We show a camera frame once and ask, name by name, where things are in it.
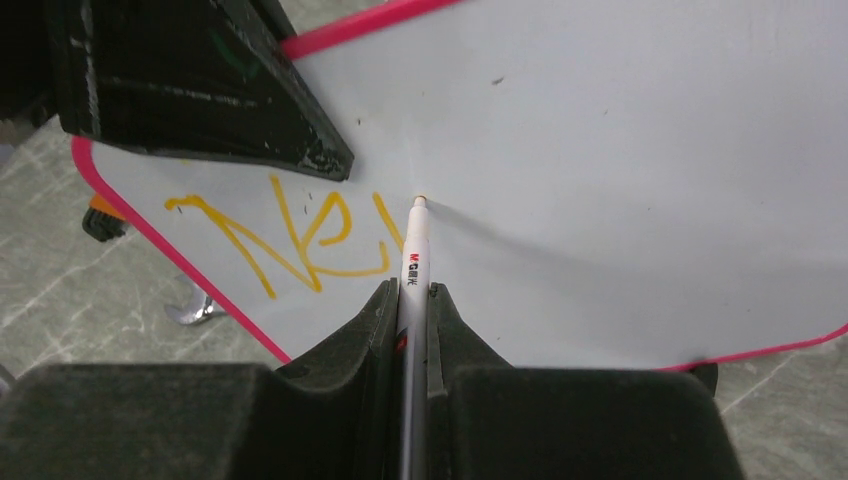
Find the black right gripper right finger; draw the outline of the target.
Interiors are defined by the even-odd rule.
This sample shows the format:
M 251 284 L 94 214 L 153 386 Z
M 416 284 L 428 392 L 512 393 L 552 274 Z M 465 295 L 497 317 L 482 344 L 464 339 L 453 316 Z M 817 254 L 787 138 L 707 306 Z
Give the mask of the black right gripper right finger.
M 740 479 L 714 401 L 717 368 L 519 368 L 461 318 L 427 313 L 431 479 Z

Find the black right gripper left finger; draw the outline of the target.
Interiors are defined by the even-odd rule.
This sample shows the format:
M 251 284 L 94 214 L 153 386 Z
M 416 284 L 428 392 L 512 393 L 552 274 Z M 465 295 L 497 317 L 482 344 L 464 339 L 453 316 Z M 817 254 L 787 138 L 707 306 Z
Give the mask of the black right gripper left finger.
M 289 364 L 53 364 L 1 401 L 5 479 L 382 479 L 395 280 Z

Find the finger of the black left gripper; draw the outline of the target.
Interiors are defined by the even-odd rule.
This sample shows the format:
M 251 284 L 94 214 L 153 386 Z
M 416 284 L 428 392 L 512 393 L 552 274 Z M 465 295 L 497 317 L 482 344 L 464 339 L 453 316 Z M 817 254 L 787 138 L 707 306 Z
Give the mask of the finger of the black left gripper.
M 346 180 L 354 155 L 282 49 L 277 1 L 50 1 L 60 123 L 134 153 Z

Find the white marker pen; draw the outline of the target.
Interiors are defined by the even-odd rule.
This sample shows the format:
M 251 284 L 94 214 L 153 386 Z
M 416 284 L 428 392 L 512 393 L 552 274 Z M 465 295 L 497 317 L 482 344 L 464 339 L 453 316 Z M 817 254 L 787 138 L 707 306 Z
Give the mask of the white marker pen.
M 418 397 L 425 392 L 426 312 L 429 291 L 429 217 L 426 198 L 418 196 L 410 208 L 399 278 L 397 351 L 402 355 L 403 387 L 399 439 L 400 479 L 421 476 L 415 464 L 423 428 Z

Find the pink framed whiteboard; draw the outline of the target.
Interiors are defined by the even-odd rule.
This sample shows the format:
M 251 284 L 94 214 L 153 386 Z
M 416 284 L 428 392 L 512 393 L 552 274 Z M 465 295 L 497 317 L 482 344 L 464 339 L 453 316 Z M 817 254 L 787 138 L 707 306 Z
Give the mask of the pink framed whiteboard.
M 73 136 L 83 178 L 282 361 L 402 269 L 517 366 L 686 368 L 847 331 L 843 1 L 389 1 L 281 44 L 341 182 Z

